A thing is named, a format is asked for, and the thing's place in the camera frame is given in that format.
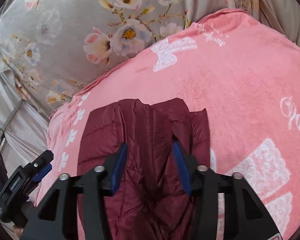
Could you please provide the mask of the left hand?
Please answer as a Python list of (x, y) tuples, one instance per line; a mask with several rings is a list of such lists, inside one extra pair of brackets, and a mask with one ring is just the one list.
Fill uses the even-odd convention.
[(13, 226), (13, 232), (17, 235), (17, 237), (21, 237), (22, 233), (24, 231), (24, 228), (18, 227), (18, 226)]

